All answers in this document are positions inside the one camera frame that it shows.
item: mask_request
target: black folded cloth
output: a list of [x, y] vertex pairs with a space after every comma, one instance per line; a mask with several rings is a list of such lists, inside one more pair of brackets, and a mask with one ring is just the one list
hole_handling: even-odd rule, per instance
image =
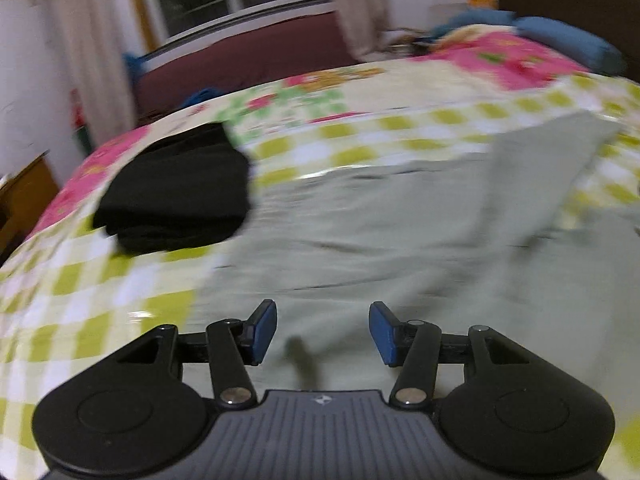
[[220, 123], [154, 142], [120, 170], [100, 200], [94, 228], [133, 253], [221, 242], [249, 211], [249, 161]]

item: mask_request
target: yellow and white checkered fabric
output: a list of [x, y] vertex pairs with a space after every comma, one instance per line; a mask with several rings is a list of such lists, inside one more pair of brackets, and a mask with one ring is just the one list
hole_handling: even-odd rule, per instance
[[[444, 160], [486, 150], [495, 134], [578, 109], [619, 120], [621, 133], [577, 183], [562, 217], [571, 225], [585, 206], [638, 199], [640, 88], [626, 80], [571, 76], [499, 102], [354, 116], [282, 128], [244, 142], [242, 132], [234, 135], [254, 160], [253, 186], [259, 192], [339, 166]], [[213, 119], [207, 109], [195, 115], [184, 110], [161, 120], [117, 166], [161, 137]], [[31, 434], [36, 403], [156, 324], [180, 326], [195, 289], [233, 243], [125, 256], [113, 237], [90, 227], [106, 186], [72, 215], [28, 240], [0, 269], [0, 472], [12, 480], [34, 480], [46, 471]], [[629, 451], [622, 444], [615, 449], [623, 450], [629, 464], [640, 462], [640, 449], [631, 446]]]

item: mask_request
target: pillow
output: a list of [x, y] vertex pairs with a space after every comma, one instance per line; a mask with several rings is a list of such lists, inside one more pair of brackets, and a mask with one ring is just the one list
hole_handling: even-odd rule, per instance
[[539, 16], [520, 18], [513, 25], [519, 36], [550, 46], [592, 72], [621, 75], [626, 69], [618, 49], [581, 28]]
[[437, 40], [456, 28], [465, 27], [465, 25], [475, 25], [476, 23], [483, 23], [485, 25], [511, 25], [514, 19], [515, 12], [511, 10], [469, 9], [455, 15], [447, 23], [432, 28], [429, 38], [432, 41]]

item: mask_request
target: maroon sofa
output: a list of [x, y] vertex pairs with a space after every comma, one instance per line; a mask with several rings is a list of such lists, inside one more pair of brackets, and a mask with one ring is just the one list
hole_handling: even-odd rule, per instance
[[315, 70], [357, 63], [334, 12], [244, 32], [172, 60], [136, 86], [140, 116], [163, 115], [204, 88], [235, 92]]

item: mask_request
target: curtain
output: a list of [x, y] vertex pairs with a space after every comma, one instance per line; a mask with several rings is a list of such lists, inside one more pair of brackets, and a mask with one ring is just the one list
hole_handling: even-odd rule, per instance
[[379, 52], [388, 29], [387, 0], [334, 0], [350, 53], [360, 61], [383, 59]]
[[112, 0], [51, 0], [94, 145], [136, 123]]

